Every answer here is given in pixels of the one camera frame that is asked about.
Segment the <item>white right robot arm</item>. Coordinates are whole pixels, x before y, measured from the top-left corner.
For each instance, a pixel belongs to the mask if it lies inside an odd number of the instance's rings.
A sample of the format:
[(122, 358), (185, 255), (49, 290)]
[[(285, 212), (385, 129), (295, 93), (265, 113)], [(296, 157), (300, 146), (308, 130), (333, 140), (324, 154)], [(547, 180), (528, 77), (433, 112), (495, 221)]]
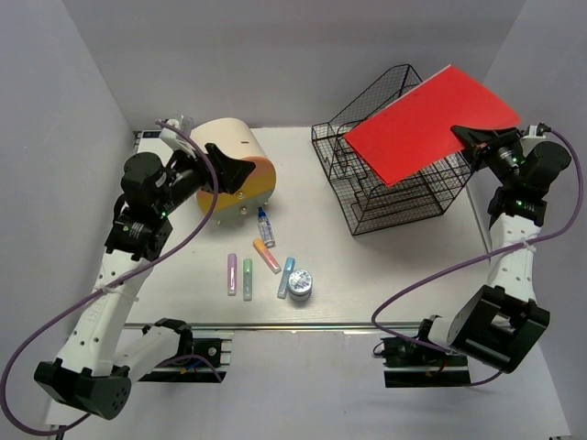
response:
[(570, 166), (571, 155), (546, 139), (544, 125), (526, 132), (453, 126), (451, 132), (466, 161), (500, 182), (488, 207), (494, 254), (486, 282), (455, 316), (432, 315), (421, 323), (415, 357), (433, 366), (450, 351), (511, 373), (550, 322), (534, 293), (530, 241), (544, 224), (550, 184)]

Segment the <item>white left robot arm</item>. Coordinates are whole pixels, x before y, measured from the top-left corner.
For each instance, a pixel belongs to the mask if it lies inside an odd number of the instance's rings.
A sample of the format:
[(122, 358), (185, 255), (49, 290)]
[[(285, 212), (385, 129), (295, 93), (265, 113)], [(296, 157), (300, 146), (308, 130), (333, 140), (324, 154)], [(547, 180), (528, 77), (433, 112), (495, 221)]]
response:
[(198, 191), (237, 193), (256, 169), (232, 159), (213, 143), (202, 154), (182, 150), (163, 163), (152, 152), (124, 165), (122, 194), (105, 242), (99, 291), (83, 310), (55, 360), (39, 363), (34, 380), (56, 402), (112, 420), (126, 405), (134, 383), (164, 362), (188, 363), (194, 354), (186, 322), (162, 318), (122, 350), (117, 344), (138, 292), (172, 232), (171, 213)]

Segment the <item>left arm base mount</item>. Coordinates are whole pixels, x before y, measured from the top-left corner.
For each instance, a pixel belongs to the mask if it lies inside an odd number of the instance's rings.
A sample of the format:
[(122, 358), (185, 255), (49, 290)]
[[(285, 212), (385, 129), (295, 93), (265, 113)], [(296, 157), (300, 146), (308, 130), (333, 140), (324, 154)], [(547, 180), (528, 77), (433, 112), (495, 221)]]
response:
[(140, 379), (152, 383), (221, 383), (231, 361), (233, 332), (193, 331), (191, 356), (156, 368)]

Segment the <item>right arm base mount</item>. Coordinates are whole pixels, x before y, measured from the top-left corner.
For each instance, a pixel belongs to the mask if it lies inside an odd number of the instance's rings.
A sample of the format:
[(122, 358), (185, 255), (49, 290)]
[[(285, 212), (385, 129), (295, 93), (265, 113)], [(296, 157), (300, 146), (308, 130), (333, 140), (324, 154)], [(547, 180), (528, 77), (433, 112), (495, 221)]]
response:
[(468, 359), (397, 337), (382, 338), (372, 355), (383, 363), (386, 389), (447, 388), (471, 385)]

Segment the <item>red folder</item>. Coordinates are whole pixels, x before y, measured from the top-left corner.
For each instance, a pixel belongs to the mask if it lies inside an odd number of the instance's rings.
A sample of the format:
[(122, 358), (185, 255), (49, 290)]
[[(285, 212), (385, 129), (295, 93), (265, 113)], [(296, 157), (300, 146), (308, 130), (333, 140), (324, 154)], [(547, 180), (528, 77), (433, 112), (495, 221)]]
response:
[(448, 65), (344, 135), (371, 170), (391, 187), (462, 150), (452, 126), (506, 129), (518, 113), (481, 82)]

